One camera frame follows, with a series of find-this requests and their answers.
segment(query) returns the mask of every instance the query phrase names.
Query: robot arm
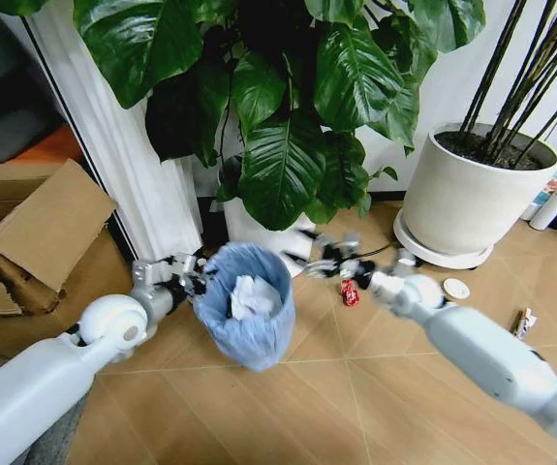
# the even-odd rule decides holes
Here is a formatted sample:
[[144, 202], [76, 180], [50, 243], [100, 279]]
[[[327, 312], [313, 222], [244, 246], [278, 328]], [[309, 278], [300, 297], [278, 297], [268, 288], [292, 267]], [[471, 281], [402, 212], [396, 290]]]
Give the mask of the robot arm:
[[394, 315], [418, 323], [440, 353], [480, 389], [557, 438], [557, 376], [533, 348], [478, 310], [446, 303], [435, 280], [411, 274], [415, 260], [405, 250], [393, 267], [378, 269], [360, 259], [353, 236], [334, 244], [323, 235], [306, 235], [322, 248], [322, 258], [307, 263], [287, 255], [304, 264], [308, 274], [354, 279]]
[[0, 368], [0, 465], [8, 465], [71, 409], [111, 361], [129, 357], [188, 296], [204, 293], [197, 258], [136, 262], [129, 295], [92, 302], [68, 332], [40, 341]]

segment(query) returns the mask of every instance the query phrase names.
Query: trash can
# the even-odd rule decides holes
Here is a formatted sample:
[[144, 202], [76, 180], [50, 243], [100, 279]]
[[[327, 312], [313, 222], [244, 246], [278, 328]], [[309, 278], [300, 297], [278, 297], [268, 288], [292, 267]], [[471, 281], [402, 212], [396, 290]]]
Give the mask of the trash can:
[[[194, 311], [207, 327], [218, 349], [254, 371], [264, 371], [284, 356], [294, 331], [295, 307], [291, 275], [282, 260], [253, 244], [232, 242], [222, 247], [207, 265], [217, 270], [205, 295], [194, 299]], [[282, 300], [270, 316], [252, 315], [241, 321], [230, 318], [231, 292], [237, 276], [261, 276]]]

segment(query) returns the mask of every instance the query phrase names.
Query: large leaf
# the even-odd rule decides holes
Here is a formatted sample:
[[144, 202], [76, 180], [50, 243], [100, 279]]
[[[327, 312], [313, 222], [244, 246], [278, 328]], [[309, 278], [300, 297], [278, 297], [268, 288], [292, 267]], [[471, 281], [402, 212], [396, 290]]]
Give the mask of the large leaf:
[[484, 26], [482, 0], [409, 0], [416, 22], [439, 51], [469, 44]]
[[124, 109], [201, 56], [201, 34], [181, 0], [75, 0], [74, 19]]
[[47, 0], [0, 0], [0, 13], [14, 16], [32, 15], [46, 2]]
[[188, 0], [194, 22], [219, 22], [229, 16], [237, 0]]
[[284, 230], [314, 199], [325, 169], [324, 135], [304, 112], [270, 118], [246, 143], [239, 195], [269, 230]]
[[417, 84], [407, 83], [387, 103], [377, 121], [368, 126], [379, 134], [403, 144], [406, 152], [414, 148], [414, 131], [418, 124], [419, 92]]
[[363, 217], [366, 216], [366, 214], [368, 213], [368, 210], [371, 209], [371, 203], [372, 202], [373, 202], [373, 199], [371, 198], [370, 194], [367, 193], [364, 197], [362, 197], [362, 199], [357, 204], [357, 214], [359, 215], [360, 218], [363, 218]]
[[384, 116], [403, 78], [359, 17], [350, 29], [333, 25], [317, 55], [315, 108], [334, 131], [351, 131]]
[[437, 59], [437, 49], [418, 25], [402, 11], [382, 18], [371, 32], [375, 43], [394, 62], [398, 71], [422, 82]]
[[306, 0], [306, 8], [314, 19], [343, 22], [350, 26], [359, 15], [364, 0]]
[[232, 102], [244, 134], [280, 107], [286, 87], [280, 73], [260, 53], [243, 55], [232, 76]]
[[183, 76], [160, 82], [149, 98], [146, 132], [161, 160], [196, 154], [216, 164], [216, 130], [229, 100], [224, 64], [201, 61]]
[[338, 208], [328, 205], [317, 197], [315, 197], [304, 210], [310, 221], [318, 225], [329, 223], [331, 219], [334, 218], [337, 211]]
[[368, 173], [362, 167], [364, 147], [349, 133], [324, 133], [325, 173], [317, 197], [338, 208], [354, 206], [366, 193]]

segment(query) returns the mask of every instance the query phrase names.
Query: white plant pot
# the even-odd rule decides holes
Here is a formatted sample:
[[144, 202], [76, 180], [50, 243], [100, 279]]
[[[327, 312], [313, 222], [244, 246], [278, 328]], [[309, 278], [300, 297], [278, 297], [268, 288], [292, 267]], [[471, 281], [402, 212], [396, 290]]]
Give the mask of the white plant pot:
[[[429, 133], [403, 204], [412, 236], [448, 255], [477, 253], [499, 241], [557, 171], [557, 152], [543, 142], [531, 151], [548, 167], [542, 170], [505, 170], [456, 156], [434, 136], [459, 127], [452, 123]], [[477, 124], [473, 132], [484, 136], [490, 128]], [[529, 141], [521, 134], [514, 139], [517, 146]]]
[[284, 231], [267, 230], [250, 216], [241, 199], [226, 201], [224, 203], [224, 215], [227, 220], [229, 240], [261, 245], [282, 259], [292, 277], [296, 277], [301, 272], [301, 266], [293, 263], [281, 252], [292, 252], [304, 259], [310, 257], [313, 241], [297, 231], [298, 229], [315, 230], [315, 224], [306, 215], [302, 214], [295, 223]]

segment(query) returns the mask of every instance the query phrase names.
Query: white bottle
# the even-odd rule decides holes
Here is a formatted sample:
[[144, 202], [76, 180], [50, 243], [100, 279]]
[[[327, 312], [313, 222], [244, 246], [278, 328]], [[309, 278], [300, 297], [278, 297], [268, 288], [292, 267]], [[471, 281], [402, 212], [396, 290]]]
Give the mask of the white bottle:
[[542, 231], [557, 215], [557, 191], [554, 192], [545, 205], [534, 215], [534, 218], [530, 220], [530, 226], [535, 230]]

